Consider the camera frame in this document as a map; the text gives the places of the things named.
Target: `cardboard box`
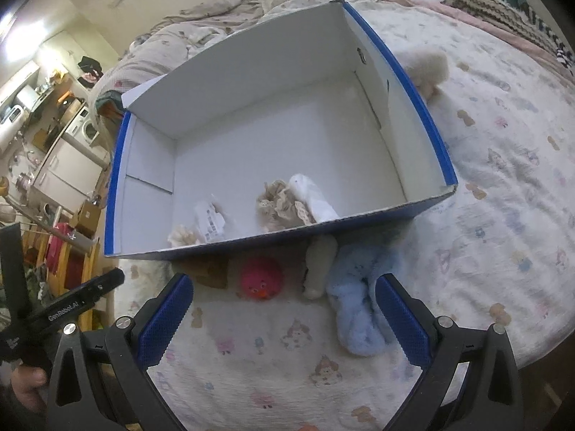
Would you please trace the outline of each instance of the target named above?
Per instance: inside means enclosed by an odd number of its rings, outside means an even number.
[[[104,253],[173,260],[410,218],[455,192],[398,61],[343,0],[256,24],[123,95]],[[341,218],[265,233],[264,182],[309,176]],[[214,196],[226,240],[170,248]]]
[[[98,228],[98,220],[100,219],[100,208],[89,201],[84,201],[78,212],[74,214],[70,221],[70,226],[78,230],[82,235],[92,239],[96,228]]]

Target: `plush toy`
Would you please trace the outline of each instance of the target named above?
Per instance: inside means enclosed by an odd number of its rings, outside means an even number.
[[[337,254],[337,240],[333,235],[317,235],[312,238],[305,253],[307,273],[304,280],[304,296],[315,300],[326,292],[326,277]]]
[[[386,246],[353,244],[337,253],[326,292],[336,311],[337,338],[350,353],[373,356],[396,341],[377,307],[375,285],[382,274],[397,269],[397,257]]]
[[[243,266],[240,285],[249,298],[269,300],[280,293],[284,286],[284,274],[275,260],[255,257]]]
[[[431,98],[438,84],[449,79],[447,56],[437,48],[410,47],[394,51],[393,54],[425,102]]]

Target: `door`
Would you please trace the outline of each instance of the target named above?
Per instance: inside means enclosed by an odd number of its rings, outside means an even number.
[[[86,200],[84,194],[48,170],[38,177],[34,187],[72,214],[77,212]]]
[[[91,197],[96,189],[102,168],[74,148],[59,140],[48,163],[49,170],[86,196]]]

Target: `ceiling light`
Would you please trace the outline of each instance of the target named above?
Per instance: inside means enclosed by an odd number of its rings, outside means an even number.
[[[16,18],[13,17],[12,13],[9,12],[4,14],[2,19],[0,19],[0,38],[10,30],[15,20]]]
[[[31,57],[47,35],[48,31],[42,21],[13,27],[5,40],[8,60],[16,61]]]

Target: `red ball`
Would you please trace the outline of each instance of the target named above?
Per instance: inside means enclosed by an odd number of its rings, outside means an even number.
[[[281,292],[284,274],[274,259],[254,257],[243,266],[240,285],[249,298],[269,300]]]

